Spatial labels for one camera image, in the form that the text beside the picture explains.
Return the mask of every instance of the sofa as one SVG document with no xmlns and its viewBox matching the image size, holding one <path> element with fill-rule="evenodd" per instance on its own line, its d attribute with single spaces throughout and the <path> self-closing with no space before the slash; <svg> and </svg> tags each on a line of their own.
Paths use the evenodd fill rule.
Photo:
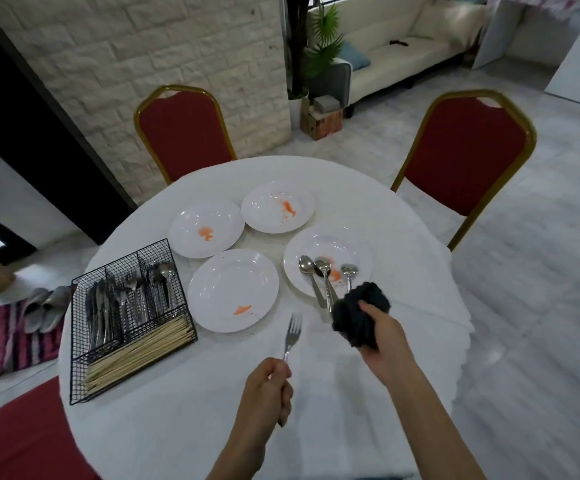
<svg viewBox="0 0 580 480">
<path fill-rule="evenodd" d="M 339 33 L 370 60 L 354 70 L 336 58 L 319 76 L 306 81 L 315 95 L 336 97 L 351 116 L 359 99 L 468 50 L 486 17 L 485 6 L 452 0 L 339 0 Z M 308 41 L 314 44 L 308 14 Z M 390 44 L 398 40 L 407 44 Z"/>
</svg>

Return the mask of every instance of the wooden skewer bundle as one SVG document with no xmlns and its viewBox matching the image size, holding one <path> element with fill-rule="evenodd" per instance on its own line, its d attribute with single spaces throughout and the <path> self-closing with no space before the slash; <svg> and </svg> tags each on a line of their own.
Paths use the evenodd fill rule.
<svg viewBox="0 0 580 480">
<path fill-rule="evenodd" d="M 94 393 L 172 352 L 188 343 L 194 334 L 194 329 L 184 320 L 173 319 L 141 339 L 89 364 L 84 380 L 88 393 Z"/>
</svg>

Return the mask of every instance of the brick wall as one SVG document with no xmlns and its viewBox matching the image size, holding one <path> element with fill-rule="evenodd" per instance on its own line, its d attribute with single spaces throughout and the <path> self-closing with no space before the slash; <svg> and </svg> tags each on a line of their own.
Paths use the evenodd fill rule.
<svg viewBox="0 0 580 480">
<path fill-rule="evenodd" d="M 210 90 L 239 157 L 290 138 L 278 0 L 0 0 L 0 26 L 139 203 L 165 182 L 133 115 L 162 84 Z"/>
</svg>

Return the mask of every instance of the patterned rug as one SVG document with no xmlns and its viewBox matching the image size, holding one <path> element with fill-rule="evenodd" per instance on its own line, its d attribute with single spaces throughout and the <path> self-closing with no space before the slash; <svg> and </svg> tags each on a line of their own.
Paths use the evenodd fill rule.
<svg viewBox="0 0 580 480">
<path fill-rule="evenodd" d="M 0 305 L 0 375 L 55 359 L 59 354 L 63 320 L 48 333 L 23 333 L 26 300 Z"/>
</svg>

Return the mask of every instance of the white plate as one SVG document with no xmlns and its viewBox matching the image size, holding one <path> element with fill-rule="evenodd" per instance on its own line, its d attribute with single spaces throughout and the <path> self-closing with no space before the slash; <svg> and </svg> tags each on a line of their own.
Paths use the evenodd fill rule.
<svg viewBox="0 0 580 480">
<path fill-rule="evenodd" d="M 172 249 L 186 258 L 208 258 L 237 242 L 245 222 L 237 204 L 209 200 L 178 215 L 168 233 Z"/>
<path fill-rule="evenodd" d="M 314 195 L 297 182 L 268 182 L 246 195 L 241 213 L 253 229 L 279 234 L 298 229 L 314 213 Z"/>
<path fill-rule="evenodd" d="M 299 258 L 307 255 L 314 261 L 317 256 L 324 256 L 334 261 L 330 281 L 339 298 L 348 291 L 346 277 L 341 274 L 341 265 L 350 263 L 359 268 L 358 274 L 352 281 L 352 287 L 370 280 L 373 268 L 372 251 L 368 243 L 359 239 L 347 227 L 316 225 L 308 227 L 295 235 L 284 252 L 284 269 L 288 279 L 299 291 L 314 296 L 310 284 L 310 277 L 299 270 Z M 317 274 L 315 280 L 325 297 L 323 278 Z"/>
<path fill-rule="evenodd" d="M 222 333 L 243 330 L 270 311 L 279 292 L 272 261 L 249 249 L 231 249 L 197 270 L 188 289 L 192 318 Z"/>
</svg>

